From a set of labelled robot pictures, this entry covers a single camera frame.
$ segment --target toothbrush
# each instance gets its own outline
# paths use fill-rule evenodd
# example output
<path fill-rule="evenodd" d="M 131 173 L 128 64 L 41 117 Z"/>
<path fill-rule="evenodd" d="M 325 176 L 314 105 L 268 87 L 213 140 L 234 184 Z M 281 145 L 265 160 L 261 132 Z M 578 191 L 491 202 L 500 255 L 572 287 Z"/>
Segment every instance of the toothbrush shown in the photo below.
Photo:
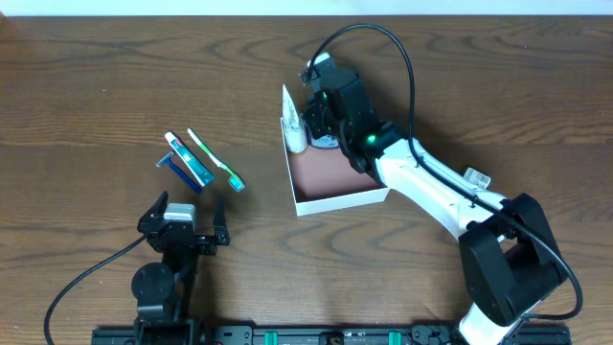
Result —
<path fill-rule="evenodd" d="M 237 173 L 233 172 L 232 169 L 230 169 L 230 167 L 228 167 L 227 165 L 225 165 L 222 161 L 219 160 L 219 158 L 217 158 L 209 148 L 207 148 L 206 145 L 204 145 L 204 143 L 202 142 L 202 140 L 200 140 L 200 138 L 198 137 L 198 135 L 193 131 L 193 129 L 188 128 L 188 134 L 190 134 L 190 136 L 192 137 L 192 140 L 198 145 L 200 146 L 200 148 L 205 151 L 209 157 L 211 158 L 211 160 L 213 161 L 213 163 L 215 163 L 215 165 L 217 165 L 218 168 L 222 168 L 223 170 L 225 170 L 226 172 L 228 172 L 230 174 L 230 178 L 228 178 L 228 183 L 230 184 L 230 186 L 232 186 L 232 188 L 235 190 L 235 192 L 240 192 L 245 188 L 245 184 L 244 182 L 242 182 L 242 180 L 240 179 L 240 177 L 238 176 Z"/>

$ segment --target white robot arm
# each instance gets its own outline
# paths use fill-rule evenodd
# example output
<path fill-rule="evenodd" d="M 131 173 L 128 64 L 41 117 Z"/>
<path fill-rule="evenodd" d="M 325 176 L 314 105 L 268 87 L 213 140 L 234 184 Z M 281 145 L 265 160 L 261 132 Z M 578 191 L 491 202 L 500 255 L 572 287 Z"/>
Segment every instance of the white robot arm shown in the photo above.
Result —
<path fill-rule="evenodd" d="M 418 154 L 437 173 L 490 205 L 502 209 L 501 201 L 506 199 L 504 196 L 469 183 L 426 152 L 417 139 L 413 140 Z M 475 207 L 470 200 L 443 185 L 420 166 L 411 154 L 406 139 L 400 139 L 385 149 L 383 155 L 376 159 L 376 169 L 386 186 L 415 201 L 456 240 L 466 232 L 466 226 L 470 222 L 481 222 L 492 216 L 492 213 Z M 514 330 L 518 322 L 519 319 L 508 327 L 498 326 L 473 303 L 460 322 L 459 331 L 469 344 L 496 345 Z"/>
<path fill-rule="evenodd" d="M 320 56 L 334 38 L 359 28 L 383 32 L 405 57 L 411 86 L 408 135 L 379 121 L 355 70 L 338 69 L 328 54 Z M 474 301 L 458 325 L 466 343 L 498 344 L 569 277 L 578 297 L 575 309 L 530 317 L 560 320 L 580 311 L 579 282 L 561 259 L 538 202 L 524 194 L 507 199 L 468 182 L 413 138 L 413 73 L 397 38 L 372 24 L 345 27 L 322 44 L 300 77 L 313 91 L 303 112 L 313 139 L 335 136 L 355 170 L 415 201 L 459 242 L 466 288 Z M 499 244 L 505 238 L 517 238 L 507 252 Z"/>

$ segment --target toothpaste tube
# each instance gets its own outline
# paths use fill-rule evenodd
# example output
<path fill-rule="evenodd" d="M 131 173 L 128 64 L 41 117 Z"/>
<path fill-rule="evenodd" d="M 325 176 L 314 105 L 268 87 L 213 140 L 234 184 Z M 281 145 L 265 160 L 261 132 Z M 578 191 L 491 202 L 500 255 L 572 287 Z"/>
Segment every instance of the toothpaste tube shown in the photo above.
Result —
<path fill-rule="evenodd" d="M 209 172 L 198 158 L 193 155 L 190 149 L 185 146 L 181 138 L 171 131 L 166 133 L 164 137 L 168 140 L 170 147 L 181 157 L 185 165 L 188 166 L 188 169 L 190 169 L 190 172 L 192 172 L 193 177 L 195 177 L 200 186 L 204 187 L 215 179 L 215 176 Z"/>

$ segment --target white box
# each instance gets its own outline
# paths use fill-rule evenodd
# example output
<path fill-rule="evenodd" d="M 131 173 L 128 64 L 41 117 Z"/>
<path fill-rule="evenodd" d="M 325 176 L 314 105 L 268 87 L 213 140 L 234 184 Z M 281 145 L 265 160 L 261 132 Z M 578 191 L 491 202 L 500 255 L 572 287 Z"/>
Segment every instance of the white box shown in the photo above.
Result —
<path fill-rule="evenodd" d="M 281 135 L 284 138 L 285 163 L 287 164 L 287 174 L 289 175 L 289 183 L 291 184 L 291 193 L 294 197 L 294 204 L 296 206 L 296 216 L 299 217 L 320 212 L 340 210 L 385 200 L 385 197 L 390 192 L 390 189 L 387 187 L 379 187 L 371 191 L 325 197 L 310 201 L 299 201 L 296 197 L 296 187 L 294 186 L 294 181 L 292 180 L 291 166 L 287 156 L 287 148 L 285 147 L 283 122 L 281 122 L 281 126 Z"/>

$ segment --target open box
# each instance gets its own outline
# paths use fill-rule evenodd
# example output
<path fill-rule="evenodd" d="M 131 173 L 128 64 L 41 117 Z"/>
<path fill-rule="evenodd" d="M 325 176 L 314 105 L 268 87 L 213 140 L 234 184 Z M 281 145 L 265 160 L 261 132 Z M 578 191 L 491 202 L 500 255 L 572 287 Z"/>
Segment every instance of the open box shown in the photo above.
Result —
<path fill-rule="evenodd" d="M 283 121 L 281 126 L 284 137 Z M 300 154 L 288 153 L 284 137 L 284 151 L 297 216 L 381 202 L 390 192 L 356 172 L 340 149 L 308 146 Z"/>

